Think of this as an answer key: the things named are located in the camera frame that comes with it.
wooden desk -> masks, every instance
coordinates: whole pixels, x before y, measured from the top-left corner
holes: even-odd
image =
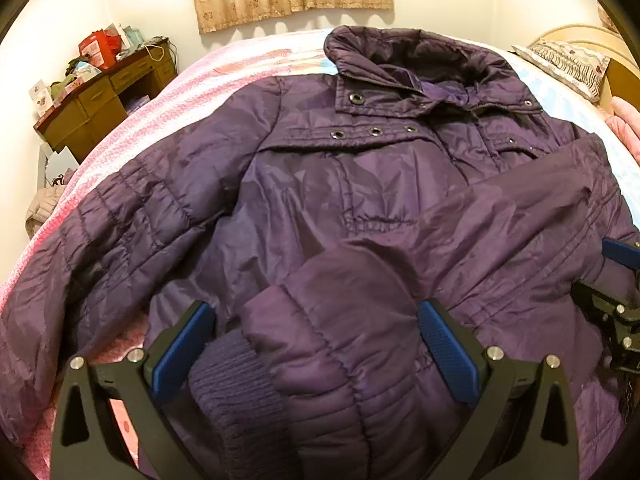
[[[53,150],[68,146],[82,162],[111,130],[127,118],[124,105],[135,98],[156,97],[176,76],[167,41],[159,48],[131,54],[73,90],[36,130]]]

wall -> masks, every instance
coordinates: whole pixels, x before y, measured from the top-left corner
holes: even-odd
[[[29,240],[24,215],[36,191],[42,141],[28,90],[39,79],[62,79],[78,43],[109,22],[105,0],[30,0],[0,44],[0,282]]]
[[[413,27],[501,48],[528,44],[542,32],[567,23],[599,25],[595,0],[394,0],[390,11],[321,9],[299,12],[200,36],[193,0],[109,0],[114,19],[133,24],[146,38],[169,36],[183,69],[232,41],[340,24]]]

jacket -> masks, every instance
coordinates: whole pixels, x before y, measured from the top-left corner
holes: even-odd
[[[560,356],[588,478],[622,432],[623,385],[570,285],[638,300],[633,273],[601,255],[605,236],[638,240],[602,142],[478,46],[339,27],[325,52],[337,75],[247,85],[41,245],[1,315],[2,430],[23,441],[58,365],[140,308],[152,341],[200,299],[221,338],[241,338],[223,362],[207,349],[164,411],[207,472],[247,473],[230,473],[220,416],[253,415],[210,380],[237,383],[225,363],[240,359],[268,383],[292,478],[418,478],[466,415],[418,334],[433,297],[484,345]]]

pink blanket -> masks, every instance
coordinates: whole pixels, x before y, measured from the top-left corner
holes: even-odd
[[[118,171],[153,143],[194,123],[218,108],[234,91],[270,75],[335,72],[322,51],[328,30],[297,32],[240,41],[203,57],[182,72],[149,104],[111,132],[80,165],[52,216],[24,250],[9,280],[0,285],[0,312],[29,260],[47,236],[59,227],[78,203],[105,177]],[[136,322],[92,362],[119,360],[140,346],[146,319]],[[55,392],[25,449],[25,460],[40,480],[49,479],[51,431],[55,419]],[[137,438],[122,405],[114,402],[116,418],[134,458]]]

metal screw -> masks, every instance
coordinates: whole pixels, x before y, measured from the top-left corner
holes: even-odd
[[[557,355],[549,354],[546,356],[545,361],[550,368],[558,368],[560,366],[560,358]]]
[[[127,360],[132,363],[137,363],[142,361],[145,358],[145,351],[142,348],[134,348],[131,352],[127,354]]]
[[[486,349],[486,355],[491,361],[499,361],[504,357],[504,350],[499,346],[489,346]]]
[[[71,366],[73,370],[79,370],[84,366],[84,358],[80,356],[74,357],[71,359],[69,366]]]

